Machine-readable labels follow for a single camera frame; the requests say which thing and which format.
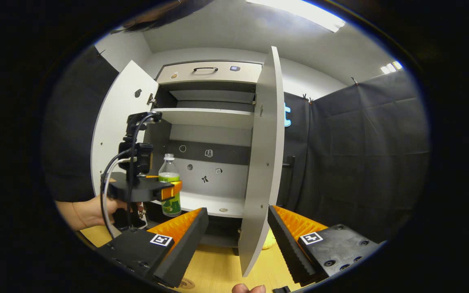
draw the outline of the door hinge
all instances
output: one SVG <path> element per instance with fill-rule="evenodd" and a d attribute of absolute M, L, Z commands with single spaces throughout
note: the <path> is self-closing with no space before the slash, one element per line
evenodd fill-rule
<path fill-rule="evenodd" d="M 157 100 L 153 98 L 153 93 L 149 94 L 149 98 L 147 98 L 147 105 L 153 103 L 153 105 L 157 105 Z"/>

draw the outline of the black shirt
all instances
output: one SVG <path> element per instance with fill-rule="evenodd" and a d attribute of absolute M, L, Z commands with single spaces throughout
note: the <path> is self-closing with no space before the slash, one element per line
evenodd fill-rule
<path fill-rule="evenodd" d="M 48 102 L 41 139 L 46 184 L 55 200 L 94 197 L 91 143 L 97 115 L 118 72 L 91 46 L 61 75 Z"/>

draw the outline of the plastic bottle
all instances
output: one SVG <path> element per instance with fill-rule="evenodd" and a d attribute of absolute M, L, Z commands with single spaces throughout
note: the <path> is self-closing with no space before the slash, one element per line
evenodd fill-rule
<path fill-rule="evenodd" d="M 164 155 L 164 164 L 158 171 L 158 181 L 173 182 L 179 181 L 180 174 L 175 165 L 175 156 L 173 154 Z M 175 198 L 162 202 L 162 212 L 168 217 L 176 217 L 182 213 L 180 209 L 180 193 L 175 194 Z"/>

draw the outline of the bottle cap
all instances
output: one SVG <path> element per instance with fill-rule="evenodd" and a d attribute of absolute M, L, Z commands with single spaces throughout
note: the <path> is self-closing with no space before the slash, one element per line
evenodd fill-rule
<path fill-rule="evenodd" d="M 173 154 L 165 154 L 165 155 L 164 155 L 164 160 L 166 160 L 166 161 L 174 161 L 174 160 L 175 160 L 175 156 L 173 156 Z"/>

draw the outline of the white cabinet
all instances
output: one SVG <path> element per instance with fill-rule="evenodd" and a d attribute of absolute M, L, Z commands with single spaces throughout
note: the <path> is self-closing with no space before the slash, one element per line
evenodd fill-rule
<path fill-rule="evenodd" d="M 138 89 L 142 92 L 135 98 Z M 171 125 L 169 143 L 160 152 L 175 154 L 183 182 L 182 210 L 205 206 L 210 216 L 241 219 L 238 249 L 242 274 L 247 276 L 267 236 L 267 206 L 276 203 L 281 177 L 285 112 L 277 49 L 270 48 L 263 65 L 238 61 L 167 65 L 157 81 L 131 61 L 110 88 L 95 125 L 96 191 L 99 171 L 118 152 L 127 116 L 149 111 L 150 94 L 158 102 L 168 95 L 174 100 L 170 107 L 153 111 L 162 112 Z M 179 107 L 184 101 L 186 106 Z M 247 111 L 236 110 L 240 105 Z"/>

